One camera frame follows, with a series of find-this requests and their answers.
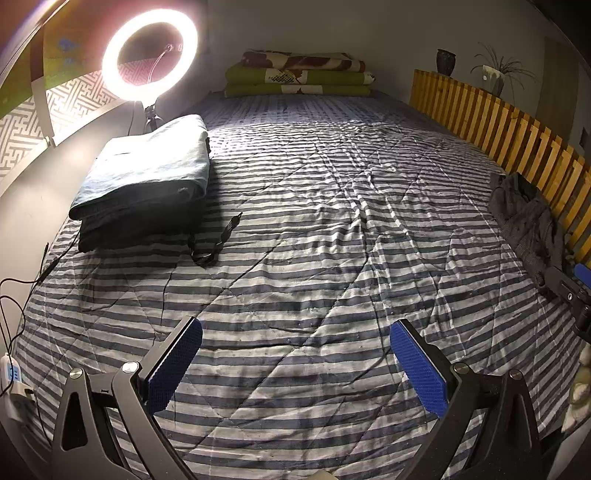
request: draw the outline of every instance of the dark clothing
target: dark clothing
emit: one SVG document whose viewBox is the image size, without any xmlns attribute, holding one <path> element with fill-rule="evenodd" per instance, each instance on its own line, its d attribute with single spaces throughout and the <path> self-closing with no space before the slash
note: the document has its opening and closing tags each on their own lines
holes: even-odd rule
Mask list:
<svg viewBox="0 0 591 480">
<path fill-rule="evenodd" d="M 546 293 L 546 268 L 563 269 L 564 231 L 541 192 L 519 173 L 491 175 L 488 208 L 535 286 Z"/>
</svg>

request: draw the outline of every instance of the folded blue towel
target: folded blue towel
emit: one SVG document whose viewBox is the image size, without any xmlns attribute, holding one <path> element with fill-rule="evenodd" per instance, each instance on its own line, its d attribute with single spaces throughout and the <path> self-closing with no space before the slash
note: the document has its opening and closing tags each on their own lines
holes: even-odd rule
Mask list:
<svg viewBox="0 0 591 480">
<path fill-rule="evenodd" d="M 106 223 L 139 207 L 192 202 L 205 197 L 208 179 L 203 120 L 177 118 L 150 134 L 110 140 L 78 191 L 70 218 L 100 215 Z"/>
<path fill-rule="evenodd" d="M 70 218 L 82 220 L 79 249 L 119 248 L 151 233 L 190 231 L 208 180 L 208 134 L 198 115 L 110 140 L 70 207 Z"/>
</svg>

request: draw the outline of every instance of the wooden bed rail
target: wooden bed rail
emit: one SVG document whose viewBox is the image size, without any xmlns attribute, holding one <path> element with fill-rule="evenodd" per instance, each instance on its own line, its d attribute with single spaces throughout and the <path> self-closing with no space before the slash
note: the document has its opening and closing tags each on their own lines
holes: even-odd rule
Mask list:
<svg viewBox="0 0 591 480">
<path fill-rule="evenodd" d="M 517 107 L 435 72 L 415 70 L 410 105 L 536 185 L 591 267 L 591 173 L 573 147 Z"/>
</svg>

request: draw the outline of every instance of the vase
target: vase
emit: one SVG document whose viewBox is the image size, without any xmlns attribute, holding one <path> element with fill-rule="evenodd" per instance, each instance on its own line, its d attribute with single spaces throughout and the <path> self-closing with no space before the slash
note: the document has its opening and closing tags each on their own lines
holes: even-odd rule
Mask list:
<svg viewBox="0 0 591 480">
<path fill-rule="evenodd" d="M 437 50 L 437 71 L 442 75 L 450 76 L 456 66 L 456 55 L 450 51 Z"/>
<path fill-rule="evenodd" d="M 499 72 L 499 70 L 489 67 L 488 65 L 482 66 L 482 89 L 489 93 L 492 93 L 496 97 L 500 97 L 505 86 L 505 74 Z"/>
</svg>

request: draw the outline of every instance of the ring light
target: ring light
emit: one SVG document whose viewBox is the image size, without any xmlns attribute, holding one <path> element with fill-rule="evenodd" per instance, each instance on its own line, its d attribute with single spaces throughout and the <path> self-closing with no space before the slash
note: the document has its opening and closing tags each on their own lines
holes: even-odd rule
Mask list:
<svg viewBox="0 0 591 480">
<path fill-rule="evenodd" d="M 155 23 L 169 23 L 183 38 L 183 51 L 176 67 L 165 78 L 146 85 L 132 85 L 119 74 L 118 59 L 123 45 L 140 28 Z M 158 96 L 171 89 L 187 73 L 197 53 L 197 30 L 189 17 L 169 9 L 151 10 L 129 20 L 113 36 L 103 58 L 106 87 L 123 100 L 139 100 L 145 108 L 153 106 Z"/>
</svg>

